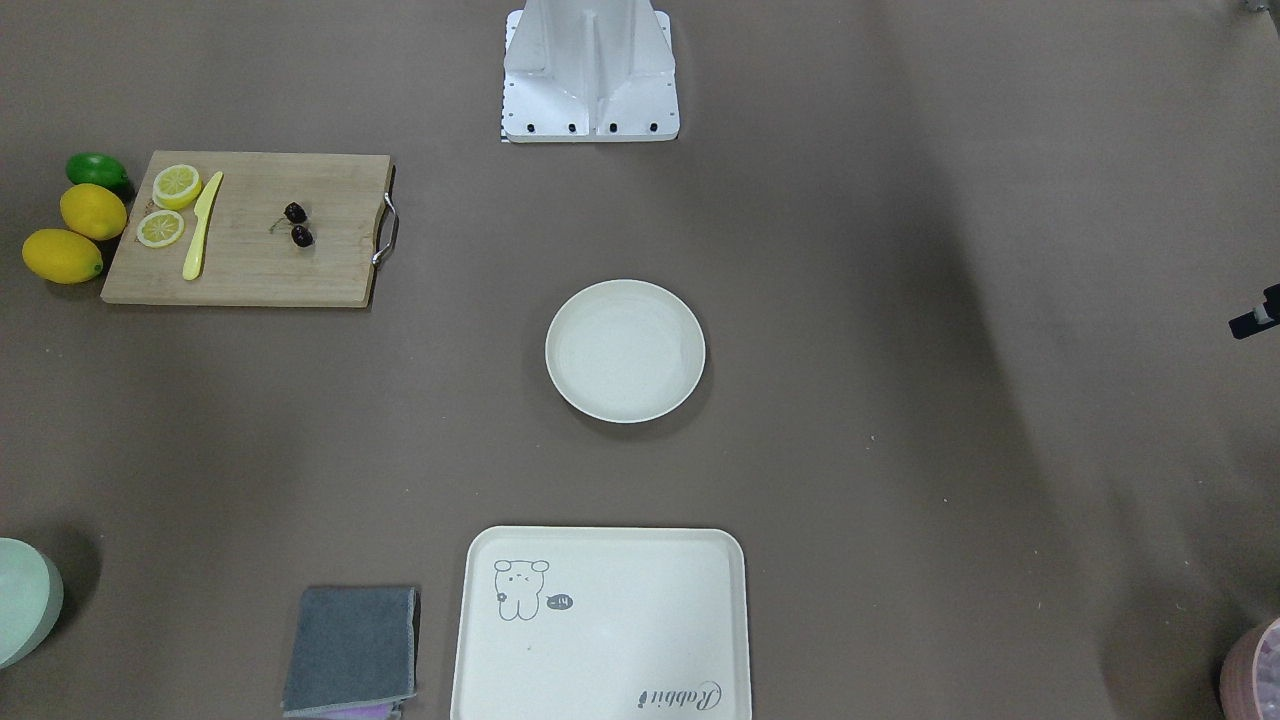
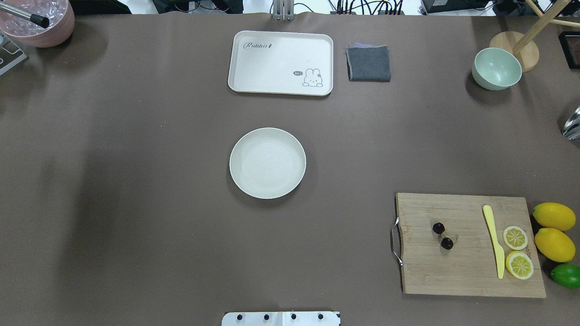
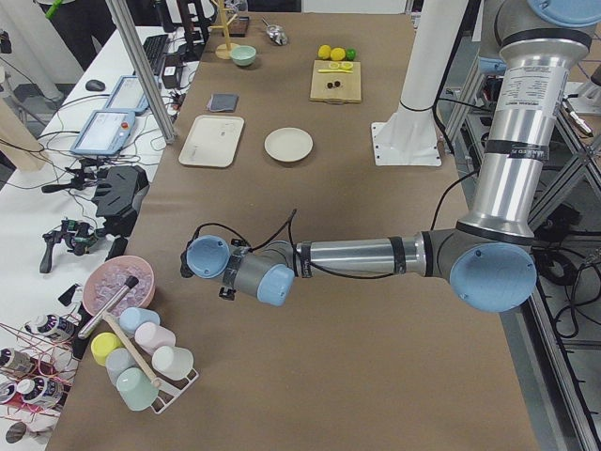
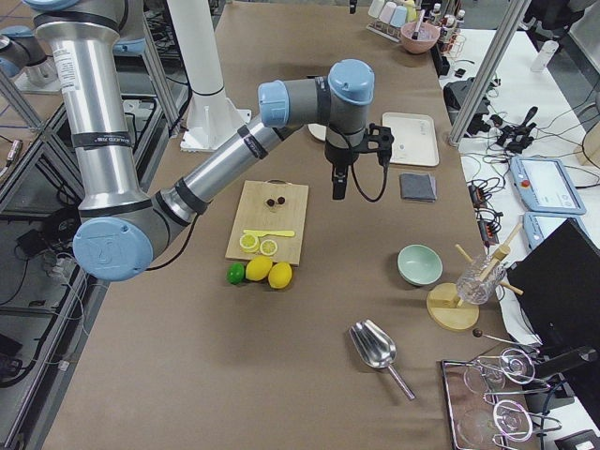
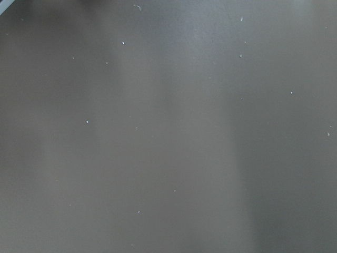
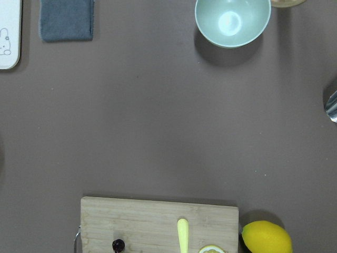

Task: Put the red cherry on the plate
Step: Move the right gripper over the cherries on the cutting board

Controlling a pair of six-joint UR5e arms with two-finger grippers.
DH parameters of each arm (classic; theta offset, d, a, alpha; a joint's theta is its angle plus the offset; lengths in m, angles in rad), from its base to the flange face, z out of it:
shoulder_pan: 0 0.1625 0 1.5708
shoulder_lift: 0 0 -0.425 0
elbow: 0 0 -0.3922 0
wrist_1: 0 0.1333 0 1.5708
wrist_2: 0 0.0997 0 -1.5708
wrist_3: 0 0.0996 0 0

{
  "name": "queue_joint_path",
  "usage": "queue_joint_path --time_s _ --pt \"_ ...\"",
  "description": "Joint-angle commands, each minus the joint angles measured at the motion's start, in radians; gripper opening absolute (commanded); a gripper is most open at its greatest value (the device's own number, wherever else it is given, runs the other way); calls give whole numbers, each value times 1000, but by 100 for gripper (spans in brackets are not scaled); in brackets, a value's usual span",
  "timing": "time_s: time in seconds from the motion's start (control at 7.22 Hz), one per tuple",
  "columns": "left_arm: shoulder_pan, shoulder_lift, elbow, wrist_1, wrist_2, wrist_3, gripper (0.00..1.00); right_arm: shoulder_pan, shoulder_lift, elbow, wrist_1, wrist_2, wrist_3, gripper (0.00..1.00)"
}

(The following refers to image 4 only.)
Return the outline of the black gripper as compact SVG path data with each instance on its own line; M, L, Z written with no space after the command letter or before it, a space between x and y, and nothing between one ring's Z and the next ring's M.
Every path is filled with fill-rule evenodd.
M356 0L349 0L349 12L356 12ZM325 134L325 157L332 164L332 199L345 199L348 183L348 170L358 159L355 152L359 144L359 132L343 133L335 127L328 127Z

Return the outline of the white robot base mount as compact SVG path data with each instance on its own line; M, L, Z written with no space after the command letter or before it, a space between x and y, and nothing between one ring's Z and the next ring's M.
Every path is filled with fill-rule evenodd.
M251 111L236 108L226 93L209 3L174 0L168 9L192 93L181 149L212 152L249 122Z

